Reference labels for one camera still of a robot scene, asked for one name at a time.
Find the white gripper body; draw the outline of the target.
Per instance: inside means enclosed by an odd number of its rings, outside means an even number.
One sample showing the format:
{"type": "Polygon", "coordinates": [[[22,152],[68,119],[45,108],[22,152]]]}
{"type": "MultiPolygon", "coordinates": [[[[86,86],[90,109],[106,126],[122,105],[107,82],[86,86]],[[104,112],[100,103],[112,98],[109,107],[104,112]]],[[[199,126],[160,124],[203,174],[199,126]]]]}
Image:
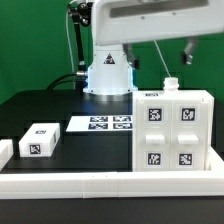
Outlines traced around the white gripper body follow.
{"type": "Polygon", "coordinates": [[[224,32],[224,0],[96,0],[97,45],[138,43],[224,32]]]}

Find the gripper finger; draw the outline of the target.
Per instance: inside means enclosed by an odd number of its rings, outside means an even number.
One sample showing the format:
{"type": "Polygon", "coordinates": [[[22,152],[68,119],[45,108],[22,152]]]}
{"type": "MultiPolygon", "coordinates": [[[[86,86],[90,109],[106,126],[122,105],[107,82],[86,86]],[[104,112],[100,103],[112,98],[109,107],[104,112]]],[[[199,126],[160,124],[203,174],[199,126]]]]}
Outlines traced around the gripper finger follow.
{"type": "Polygon", "coordinates": [[[124,44],[123,51],[127,56],[127,61],[133,69],[140,68],[140,60],[134,56],[132,52],[132,45],[131,44],[124,44]]]}
{"type": "Polygon", "coordinates": [[[193,61],[193,53],[198,45],[198,37],[189,37],[187,45],[182,54],[182,61],[185,65],[191,65],[193,61]]]}

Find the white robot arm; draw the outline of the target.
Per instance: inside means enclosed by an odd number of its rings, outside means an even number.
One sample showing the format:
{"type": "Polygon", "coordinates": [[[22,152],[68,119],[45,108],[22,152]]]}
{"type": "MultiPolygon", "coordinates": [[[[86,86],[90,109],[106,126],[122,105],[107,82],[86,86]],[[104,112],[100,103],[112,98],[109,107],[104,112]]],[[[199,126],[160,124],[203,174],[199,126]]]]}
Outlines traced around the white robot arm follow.
{"type": "Polygon", "coordinates": [[[103,100],[137,90],[127,50],[133,43],[186,37],[189,64],[198,37],[224,32],[224,0],[94,0],[93,62],[84,92],[103,100]]]}

